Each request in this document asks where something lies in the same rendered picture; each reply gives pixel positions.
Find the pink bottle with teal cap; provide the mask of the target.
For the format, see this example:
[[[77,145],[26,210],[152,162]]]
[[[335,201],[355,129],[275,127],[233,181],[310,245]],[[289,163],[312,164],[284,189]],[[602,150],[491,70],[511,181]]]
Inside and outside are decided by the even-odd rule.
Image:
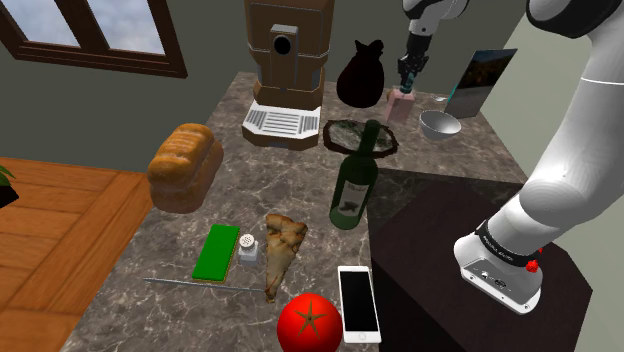
[[[412,92],[404,93],[393,87],[387,94],[387,105],[383,117],[388,124],[405,124],[414,106]]]

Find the black sack-shaped vase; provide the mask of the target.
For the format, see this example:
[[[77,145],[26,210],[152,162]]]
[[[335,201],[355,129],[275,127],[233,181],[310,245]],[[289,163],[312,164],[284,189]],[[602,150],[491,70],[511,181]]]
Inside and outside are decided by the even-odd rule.
[[[385,75],[380,57],[384,44],[380,39],[368,45],[355,41],[356,54],[339,75],[337,95],[346,105],[354,108],[369,108],[380,99]]]

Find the white bowl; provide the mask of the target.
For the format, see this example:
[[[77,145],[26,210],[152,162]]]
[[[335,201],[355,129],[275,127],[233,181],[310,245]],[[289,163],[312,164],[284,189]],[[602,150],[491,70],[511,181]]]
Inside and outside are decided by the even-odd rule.
[[[450,138],[461,131],[461,123],[443,111],[423,111],[419,116],[419,124],[424,136],[436,141]]]

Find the dark-rimmed plate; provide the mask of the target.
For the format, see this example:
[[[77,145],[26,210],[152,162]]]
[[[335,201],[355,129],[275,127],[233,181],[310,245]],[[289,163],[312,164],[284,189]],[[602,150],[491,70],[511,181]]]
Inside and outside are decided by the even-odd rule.
[[[365,123],[355,120],[328,120],[323,128],[324,146],[345,155],[354,153],[360,144]],[[385,158],[398,151],[399,143],[388,126],[381,125],[373,148],[374,159]]]

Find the brown coffee machine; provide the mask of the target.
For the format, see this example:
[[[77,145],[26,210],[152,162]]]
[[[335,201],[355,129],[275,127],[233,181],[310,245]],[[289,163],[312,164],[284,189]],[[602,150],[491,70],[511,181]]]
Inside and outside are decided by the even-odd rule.
[[[241,129],[261,147],[318,144],[335,0],[244,0],[247,45],[257,64]]]

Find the green wine bottle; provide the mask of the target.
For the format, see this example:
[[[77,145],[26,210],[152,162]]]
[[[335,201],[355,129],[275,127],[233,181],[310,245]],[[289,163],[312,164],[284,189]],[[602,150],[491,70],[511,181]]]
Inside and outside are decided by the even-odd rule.
[[[342,230],[355,228],[376,183],[378,167],[372,157],[381,123],[368,120],[355,152],[341,163],[330,206],[330,221]]]

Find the dark robot stand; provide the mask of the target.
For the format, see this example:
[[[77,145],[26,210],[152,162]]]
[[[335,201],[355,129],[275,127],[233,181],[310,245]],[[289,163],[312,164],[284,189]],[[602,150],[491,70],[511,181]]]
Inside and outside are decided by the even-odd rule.
[[[574,352],[592,289],[568,253],[544,248],[542,295],[518,315],[460,274],[455,241],[494,213],[458,183],[433,182],[370,233],[380,352]]]

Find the pizza slice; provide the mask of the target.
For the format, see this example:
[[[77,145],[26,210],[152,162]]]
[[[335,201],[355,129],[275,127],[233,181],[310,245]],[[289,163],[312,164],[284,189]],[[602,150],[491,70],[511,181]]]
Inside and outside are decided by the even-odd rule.
[[[283,215],[268,214],[266,228],[265,294],[266,301],[274,303],[277,290],[300,249],[308,227]]]

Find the brown wooden window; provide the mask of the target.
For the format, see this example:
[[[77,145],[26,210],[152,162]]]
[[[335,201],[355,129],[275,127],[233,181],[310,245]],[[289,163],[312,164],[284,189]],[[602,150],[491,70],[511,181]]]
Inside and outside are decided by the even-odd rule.
[[[0,0],[0,43],[16,60],[119,72],[186,78],[187,70],[166,0],[140,0],[147,5],[163,51],[113,48],[88,0],[52,0],[75,45],[33,41]]]

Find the white smartphone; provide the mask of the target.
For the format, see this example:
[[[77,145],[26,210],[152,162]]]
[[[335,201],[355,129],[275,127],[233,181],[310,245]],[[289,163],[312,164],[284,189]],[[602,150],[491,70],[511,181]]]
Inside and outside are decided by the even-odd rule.
[[[367,266],[338,266],[343,339],[348,344],[379,344],[380,325]]]

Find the white salt shaker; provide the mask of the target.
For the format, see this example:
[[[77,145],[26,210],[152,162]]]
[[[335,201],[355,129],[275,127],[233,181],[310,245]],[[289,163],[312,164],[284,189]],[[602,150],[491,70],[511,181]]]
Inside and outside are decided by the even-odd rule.
[[[244,234],[239,239],[238,256],[243,265],[256,265],[259,244],[252,234]]]

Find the brown bread loaf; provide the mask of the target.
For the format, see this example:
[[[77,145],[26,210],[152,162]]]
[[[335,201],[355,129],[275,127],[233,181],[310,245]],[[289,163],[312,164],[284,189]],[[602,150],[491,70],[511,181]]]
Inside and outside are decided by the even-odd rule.
[[[176,214],[199,209],[223,158],[223,146],[210,128],[196,123],[178,126],[148,166],[154,206]]]

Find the green sponge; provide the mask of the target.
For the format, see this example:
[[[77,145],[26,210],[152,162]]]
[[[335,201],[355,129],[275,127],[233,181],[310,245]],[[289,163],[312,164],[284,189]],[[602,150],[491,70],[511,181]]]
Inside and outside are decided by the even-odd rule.
[[[240,235],[238,226],[213,224],[195,263],[192,279],[223,283]]]

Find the red tomato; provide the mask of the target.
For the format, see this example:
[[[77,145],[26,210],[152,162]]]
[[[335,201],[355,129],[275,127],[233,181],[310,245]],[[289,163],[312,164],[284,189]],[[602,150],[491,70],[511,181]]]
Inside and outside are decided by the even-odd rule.
[[[337,352],[342,336],[340,313],[329,300],[314,293],[292,299],[277,323],[283,352]]]

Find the thin grey skewer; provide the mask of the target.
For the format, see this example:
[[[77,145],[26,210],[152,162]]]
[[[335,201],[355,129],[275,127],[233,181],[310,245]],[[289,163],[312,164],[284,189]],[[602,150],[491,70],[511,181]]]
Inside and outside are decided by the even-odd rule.
[[[206,288],[223,289],[223,290],[230,290],[230,291],[246,291],[246,292],[261,292],[261,293],[265,292],[263,289],[259,289],[259,288],[232,287],[232,286],[226,286],[226,285],[217,285],[217,284],[210,284],[210,283],[181,281],[181,280],[174,280],[174,279],[161,279],[161,278],[145,277],[145,278],[143,278],[143,280],[146,281],[146,282],[149,282],[149,283],[161,283],[161,284],[174,284],[174,285],[194,286],[194,287],[206,287]]]

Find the green potted plant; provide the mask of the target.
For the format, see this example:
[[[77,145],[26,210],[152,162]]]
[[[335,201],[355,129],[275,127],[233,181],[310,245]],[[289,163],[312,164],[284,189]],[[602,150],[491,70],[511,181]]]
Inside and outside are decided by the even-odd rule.
[[[0,209],[19,198],[9,178],[14,178],[14,175],[5,167],[0,166]]]

